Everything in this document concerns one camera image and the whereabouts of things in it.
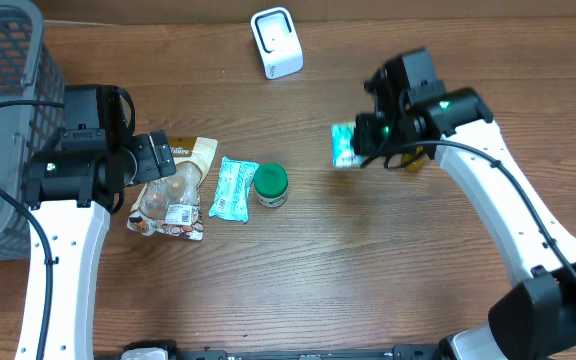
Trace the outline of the small teal white packet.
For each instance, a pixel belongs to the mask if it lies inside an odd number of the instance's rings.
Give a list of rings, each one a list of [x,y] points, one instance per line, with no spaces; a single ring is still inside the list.
[[[354,138],[354,122],[332,124],[332,164],[335,168],[355,168],[363,162],[363,157],[357,155],[352,145]]]

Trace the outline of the brown Pantree snack pouch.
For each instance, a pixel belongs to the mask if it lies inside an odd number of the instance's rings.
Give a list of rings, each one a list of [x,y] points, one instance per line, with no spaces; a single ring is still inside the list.
[[[126,227],[143,236],[167,235],[201,241],[204,226],[200,186],[213,162],[218,141],[206,137],[170,137],[176,172],[147,183],[131,207]]]

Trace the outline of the green lidded jar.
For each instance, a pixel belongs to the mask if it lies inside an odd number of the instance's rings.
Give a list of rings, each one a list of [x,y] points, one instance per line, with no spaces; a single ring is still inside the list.
[[[259,202],[265,207],[276,208],[283,205],[288,194],[288,175],[277,163],[261,165],[253,178],[255,192]]]

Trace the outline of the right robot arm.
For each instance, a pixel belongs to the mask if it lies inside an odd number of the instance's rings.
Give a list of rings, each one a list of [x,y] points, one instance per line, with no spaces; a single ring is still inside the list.
[[[502,257],[511,289],[484,324],[437,345],[427,359],[548,359],[576,346],[576,238],[515,162],[493,113],[472,89],[369,85],[375,109],[351,140],[365,164],[423,150],[471,202]]]

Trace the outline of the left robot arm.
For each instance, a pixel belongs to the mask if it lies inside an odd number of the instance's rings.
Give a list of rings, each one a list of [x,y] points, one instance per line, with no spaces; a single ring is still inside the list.
[[[126,188],[175,170],[164,131],[59,129],[25,168],[31,255],[18,359],[90,359],[101,250]]]

